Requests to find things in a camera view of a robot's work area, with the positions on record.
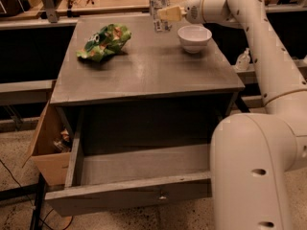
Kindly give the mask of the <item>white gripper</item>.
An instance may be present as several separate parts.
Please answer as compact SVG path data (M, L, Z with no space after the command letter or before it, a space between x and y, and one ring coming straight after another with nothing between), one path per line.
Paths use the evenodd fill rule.
M159 9L157 15L161 20L180 21L184 16L192 24L204 24L202 14L203 0L186 0L184 8L176 5Z

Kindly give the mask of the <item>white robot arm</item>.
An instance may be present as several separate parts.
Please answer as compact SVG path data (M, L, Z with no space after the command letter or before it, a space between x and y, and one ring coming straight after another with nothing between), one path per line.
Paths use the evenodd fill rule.
M265 0L187 0L162 20L244 30L265 108L223 119L210 144L215 230L293 230L284 180L307 166L307 82L267 18Z

